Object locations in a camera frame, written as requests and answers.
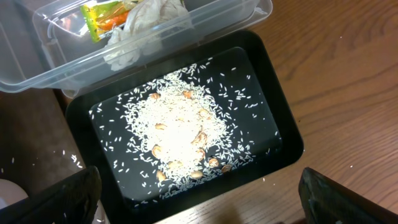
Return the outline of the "green orange snack wrapper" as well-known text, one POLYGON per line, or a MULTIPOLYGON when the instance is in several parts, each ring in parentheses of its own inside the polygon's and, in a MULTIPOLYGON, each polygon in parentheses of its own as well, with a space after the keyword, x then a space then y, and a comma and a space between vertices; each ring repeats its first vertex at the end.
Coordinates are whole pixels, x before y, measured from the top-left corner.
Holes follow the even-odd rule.
POLYGON ((99 42, 115 27, 125 24, 129 12, 142 0, 90 1, 80 7, 93 42, 99 42))

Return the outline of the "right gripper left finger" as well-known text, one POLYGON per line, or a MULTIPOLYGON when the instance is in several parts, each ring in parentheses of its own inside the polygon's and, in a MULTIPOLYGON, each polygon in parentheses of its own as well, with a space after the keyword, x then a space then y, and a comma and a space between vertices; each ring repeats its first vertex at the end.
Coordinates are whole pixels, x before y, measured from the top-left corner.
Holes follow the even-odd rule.
POLYGON ((1 223, 92 223, 101 191, 99 170, 89 166, 1 209, 1 223))

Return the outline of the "white bowl with rice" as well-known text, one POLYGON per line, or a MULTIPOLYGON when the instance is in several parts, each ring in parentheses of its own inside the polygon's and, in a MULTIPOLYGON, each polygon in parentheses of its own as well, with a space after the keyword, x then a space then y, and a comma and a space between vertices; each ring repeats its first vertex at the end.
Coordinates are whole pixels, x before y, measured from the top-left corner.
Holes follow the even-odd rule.
POLYGON ((24 200, 27 198, 28 195, 23 190, 20 186, 17 184, 1 179, 0 182, 0 198, 1 198, 1 204, 0 204, 0 209, 3 209, 5 207, 8 207, 16 202, 19 202, 21 200, 24 200))

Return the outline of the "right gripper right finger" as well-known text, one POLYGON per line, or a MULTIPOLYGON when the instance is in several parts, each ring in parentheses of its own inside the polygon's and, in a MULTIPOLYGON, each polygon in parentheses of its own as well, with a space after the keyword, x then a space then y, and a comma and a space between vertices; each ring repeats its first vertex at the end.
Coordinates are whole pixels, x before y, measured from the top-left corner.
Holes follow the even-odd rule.
POLYGON ((298 192, 308 223, 397 223, 397 214, 304 168, 298 192))

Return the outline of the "white napkin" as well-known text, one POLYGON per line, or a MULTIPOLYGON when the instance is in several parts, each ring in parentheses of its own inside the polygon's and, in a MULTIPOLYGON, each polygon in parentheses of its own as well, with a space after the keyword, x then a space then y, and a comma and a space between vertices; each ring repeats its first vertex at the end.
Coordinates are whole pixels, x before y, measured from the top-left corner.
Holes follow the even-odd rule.
MULTIPOLYGON (((146 0, 139 3, 127 14, 124 27, 114 28, 108 45, 120 43, 130 37, 147 31, 157 25, 180 16, 186 16, 188 10, 181 0, 146 0)), ((136 44, 131 44, 104 56, 111 70, 118 71, 138 61, 141 53, 135 51, 136 44)))

